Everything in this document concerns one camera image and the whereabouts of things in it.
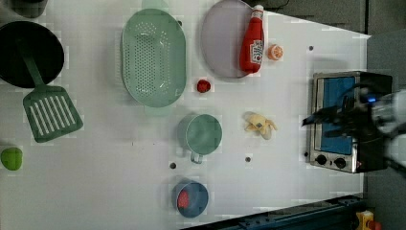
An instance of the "green spatula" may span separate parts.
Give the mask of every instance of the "green spatula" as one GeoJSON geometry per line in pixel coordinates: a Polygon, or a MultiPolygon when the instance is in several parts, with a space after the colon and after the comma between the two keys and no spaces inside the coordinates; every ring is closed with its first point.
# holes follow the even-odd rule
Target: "green spatula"
{"type": "Polygon", "coordinates": [[[83,122],[66,90],[44,84],[27,42],[18,39],[15,43],[35,83],[23,104],[36,142],[47,142],[80,129],[83,122]]]}

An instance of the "small orange container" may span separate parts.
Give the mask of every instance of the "small orange container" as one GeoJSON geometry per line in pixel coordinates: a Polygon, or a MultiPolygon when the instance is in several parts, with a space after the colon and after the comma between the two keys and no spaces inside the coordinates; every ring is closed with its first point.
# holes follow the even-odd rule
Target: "small orange container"
{"type": "Polygon", "coordinates": [[[279,45],[271,45],[268,48],[268,58],[279,60],[283,56],[283,48],[279,45]]]}

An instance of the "red ketchup bottle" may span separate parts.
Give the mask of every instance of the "red ketchup bottle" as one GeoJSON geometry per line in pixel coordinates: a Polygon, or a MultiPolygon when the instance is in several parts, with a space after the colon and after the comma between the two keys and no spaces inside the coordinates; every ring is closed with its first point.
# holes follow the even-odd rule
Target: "red ketchup bottle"
{"type": "Polygon", "coordinates": [[[255,6],[250,24],[242,41],[241,52],[239,53],[239,67],[247,74],[257,73],[262,62],[262,17],[263,6],[255,6]]]}

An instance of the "red food in bowl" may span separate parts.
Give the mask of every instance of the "red food in bowl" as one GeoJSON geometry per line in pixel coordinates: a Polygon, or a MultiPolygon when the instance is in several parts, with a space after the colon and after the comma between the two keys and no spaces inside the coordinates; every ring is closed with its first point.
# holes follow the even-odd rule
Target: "red food in bowl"
{"type": "Polygon", "coordinates": [[[188,208],[189,207],[189,194],[185,190],[180,192],[178,197],[178,208],[188,208]]]}

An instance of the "green toy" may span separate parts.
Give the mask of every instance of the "green toy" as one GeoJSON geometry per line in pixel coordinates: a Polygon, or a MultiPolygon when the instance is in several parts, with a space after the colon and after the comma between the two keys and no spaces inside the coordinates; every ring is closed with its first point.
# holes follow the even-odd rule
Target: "green toy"
{"type": "Polygon", "coordinates": [[[23,152],[19,148],[8,148],[1,152],[1,163],[10,171],[17,171],[23,163],[23,152]]]}

